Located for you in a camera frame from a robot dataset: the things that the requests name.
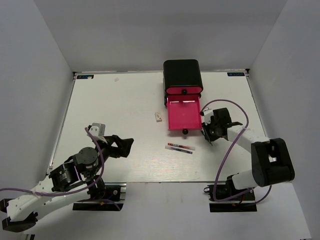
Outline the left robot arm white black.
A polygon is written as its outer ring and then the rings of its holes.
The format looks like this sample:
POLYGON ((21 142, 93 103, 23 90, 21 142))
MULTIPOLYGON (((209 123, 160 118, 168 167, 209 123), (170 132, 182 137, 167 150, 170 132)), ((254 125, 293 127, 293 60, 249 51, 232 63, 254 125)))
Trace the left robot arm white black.
POLYGON ((70 156, 33 189, 24 190, 22 196, 1 200, 0 210, 7 214, 2 229, 24 232, 46 215, 68 205, 76 211, 120 211, 126 184, 106 183, 102 174, 108 158, 129 156, 134 139, 112 135, 93 142, 95 147, 84 147, 70 156))

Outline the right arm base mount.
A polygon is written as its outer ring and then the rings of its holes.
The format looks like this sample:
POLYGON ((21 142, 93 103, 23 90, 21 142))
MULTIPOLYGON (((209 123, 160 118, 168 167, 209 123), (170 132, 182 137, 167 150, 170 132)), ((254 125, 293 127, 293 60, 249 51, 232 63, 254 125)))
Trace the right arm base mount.
POLYGON ((214 200, 214 185, 209 184, 203 192, 208 195, 209 211, 211 213, 249 213, 257 212, 256 198, 254 191, 250 191, 228 201, 214 200))

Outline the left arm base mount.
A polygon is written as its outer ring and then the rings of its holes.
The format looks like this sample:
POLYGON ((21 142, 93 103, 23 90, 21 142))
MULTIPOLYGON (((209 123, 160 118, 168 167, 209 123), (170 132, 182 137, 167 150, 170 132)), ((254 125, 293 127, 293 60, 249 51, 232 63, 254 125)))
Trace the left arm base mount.
POLYGON ((73 211, 120 212, 126 198, 126 183, 105 183, 103 195, 97 199, 81 200, 72 206, 73 211))

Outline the red pen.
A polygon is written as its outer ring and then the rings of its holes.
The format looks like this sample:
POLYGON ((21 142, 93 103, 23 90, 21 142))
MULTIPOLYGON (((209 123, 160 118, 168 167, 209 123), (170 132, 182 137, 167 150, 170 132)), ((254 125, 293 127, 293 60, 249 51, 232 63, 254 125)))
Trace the red pen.
POLYGON ((192 147, 192 146, 186 146, 186 145, 175 144, 175 143, 170 143, 170 142, 167 145, 171 146, 171 147, 175 147, 175 148, 181 148, 181 149, 190 150, 190 151, 195 151, 196 150, 196 148, 192 147))

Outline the purple pen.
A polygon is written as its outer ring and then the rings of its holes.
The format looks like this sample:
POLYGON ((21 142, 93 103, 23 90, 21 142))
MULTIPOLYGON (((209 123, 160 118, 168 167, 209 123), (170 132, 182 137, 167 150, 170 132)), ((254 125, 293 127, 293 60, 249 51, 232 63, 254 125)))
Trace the purple pen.
POLYGON ((190 155, 193 154, 192 151, 185 150, 185 149, 180 149, 180 148, 173 147, 173 146, 169 146, 169 145, 166 145, 166 146, 165 146, 165 149, 171 150, 171 151, 177 151, 177 152, 181 152, 181 153, 186 153, 186 154, 190 154, 190 155))

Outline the pink drawer with black knob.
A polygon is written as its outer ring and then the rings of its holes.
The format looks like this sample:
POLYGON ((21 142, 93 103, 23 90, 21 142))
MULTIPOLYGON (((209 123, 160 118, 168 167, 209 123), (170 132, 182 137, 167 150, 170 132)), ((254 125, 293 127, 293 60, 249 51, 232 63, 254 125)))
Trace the pink drawer with black knob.
POLYGON ((167 95, 197 95, 202 91, 203 89, 199 86, 174 86, 164 90, 167 95))

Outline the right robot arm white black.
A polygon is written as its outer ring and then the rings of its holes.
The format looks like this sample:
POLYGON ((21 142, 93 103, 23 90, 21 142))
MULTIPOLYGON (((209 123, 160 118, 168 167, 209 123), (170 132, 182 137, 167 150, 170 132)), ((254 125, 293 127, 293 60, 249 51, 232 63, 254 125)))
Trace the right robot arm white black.
POLYGON ((291 182, 295 179, 295 170, 287 148, 282 138, 268 138, 257 135, 238 121, 232 121, 227 108, 212 110, 205 108, 200 115, 202 133, 205 139, 212 143, 218 139, 225 139, 231 143, 222 159, 218 174, 227 161, 235 145, 246 150, 251 157, 249 170, 232 174, 227 177, 224 189, 218 196, 218 184, 214 183, 212 199, 215 202, 236 200, 249 193, 256 187, 273 186, 279 183, 291 182))

